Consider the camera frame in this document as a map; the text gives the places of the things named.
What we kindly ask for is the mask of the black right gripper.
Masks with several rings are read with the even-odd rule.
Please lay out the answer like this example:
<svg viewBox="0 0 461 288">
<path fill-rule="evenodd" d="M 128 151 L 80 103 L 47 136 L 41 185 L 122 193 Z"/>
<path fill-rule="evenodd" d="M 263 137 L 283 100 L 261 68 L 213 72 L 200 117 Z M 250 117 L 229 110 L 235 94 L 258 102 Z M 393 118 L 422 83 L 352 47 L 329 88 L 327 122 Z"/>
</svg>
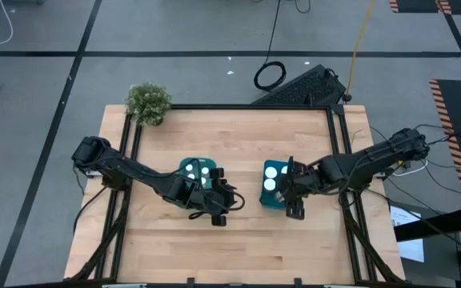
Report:
<svg viewBox="0 0 461 288">
<path fill-rule="evenodd" d="M 293 156 L 288 158 L 285 174 L 280 174 L 277 180 L 277 200 L 292 201 L 306 197 L 308 194 L 317 194 L 323 188 L 318 172 L 301 162 L 296 162 Z"/>
</svg>

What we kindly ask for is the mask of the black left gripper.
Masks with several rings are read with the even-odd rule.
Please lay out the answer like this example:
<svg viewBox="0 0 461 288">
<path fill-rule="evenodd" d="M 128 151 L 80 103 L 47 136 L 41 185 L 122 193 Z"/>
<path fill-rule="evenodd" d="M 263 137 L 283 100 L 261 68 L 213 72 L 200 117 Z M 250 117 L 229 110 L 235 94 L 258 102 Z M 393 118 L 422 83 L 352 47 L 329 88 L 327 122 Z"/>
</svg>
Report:
<svg viewBox="0 0 461 288">
<path fill-rule="evenodd" d="M 210 188 L 206 188 L 201 180 L 188 178 L 176 172 L 174 179 L 180 186 L 174 192 L 174 204 L 183 209 L 195 209 L 205 213 L 228 213 L 235 200 L 235 188 L 224 178 L 223 168 L 209 169 Z"/>
</svg>

